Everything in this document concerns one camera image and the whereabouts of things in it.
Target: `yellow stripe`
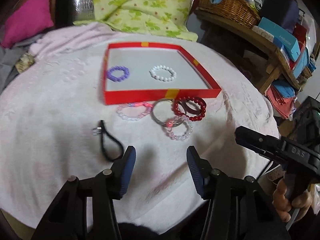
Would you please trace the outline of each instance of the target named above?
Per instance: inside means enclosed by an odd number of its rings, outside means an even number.
[[[166,94],[165,94],[165,98],[167,99],[175,99],[176,96],[179,93],[179,89],[168,89]]]

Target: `red beaded bracelet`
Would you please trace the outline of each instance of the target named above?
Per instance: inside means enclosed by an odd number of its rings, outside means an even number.
[[[181,116],[184,115],[184,113],[182,113],[181,111],[179,111],[178,109],[178,103],[182,102],[182,101],[193,101],[195,103],[197,103],[200,106],[200,115],[199,116],[191,116],[189,117],[187,115],[187,117],[190,118],[191,121],[201,121],[202,118],[205,117],[205,108],[206,108],[206,104],[204,102],[204,100],[202,98],[197,99],[196,97],[182,97],[182,98],[177,98],[174,100],[173,106],[172,106],[172,110],[174,111],[174,113],[177,116]]]

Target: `small wicker basket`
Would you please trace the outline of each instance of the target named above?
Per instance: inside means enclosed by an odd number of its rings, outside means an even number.
[[[305,66],[305,68],[302,70],[301,74],[305,77],[305,78],[310,78],[312,77],[312,73],[310,71],[310,69]]]
[[[212,4],[209,0],[200,0],[199,8],[233,20],[250,29],[260,21],[257,12],[245,0],[222,0],[218,4]]]

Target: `white blanket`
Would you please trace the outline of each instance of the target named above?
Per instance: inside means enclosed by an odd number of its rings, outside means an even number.
[[[104,26],[48,33],[31,48],[38,62],[2,93],[0,207],[35,228],[70,175],[86,179],[109,168],[112,164],[100,153],[99,138],[92,135],[92,128],[103,119],[125,148],[133,145],[137,152],[127,194],[114,201],[118,222],[163,233],[203,203],[188,170],[187,147],[194,145],[212,167],[229,176],[257,176],[267,160],[238,146],[234,131],[244,125],[278,137],[272,107],[228,60],[199,43],[140,34],[122,36]],[[85,46],[79,42],[84,36]],[[97,37],[100,44],[91,46]],[[116,105],[104,105],[101,61],[108,42],[117,41],[179,44],[221,86],[217,98],[205,99],[206,117],[194,123],[188,140],[170,140],[150,116],[129,122],[117,116]],[[169,104],[159,105],[157,111],[172,116]]]

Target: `table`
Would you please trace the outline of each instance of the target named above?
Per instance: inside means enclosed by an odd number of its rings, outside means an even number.
[[[266,63],[266,73],[256,84],[254,84],[260,93],[264,94],[273,80],[276,80],[280,76],[280,74],[283,74],[294,88],[300,90],[300,85],[293,76],[292,70],[287,64],[283,54],[281,53],[280,49],[272,42],[263,38],[251,29],[229,19],[225,19],[218,15],[202,10],[196,10],[195,14],[200,20],[208,21],[240,36],[268,55],[268,61]]]

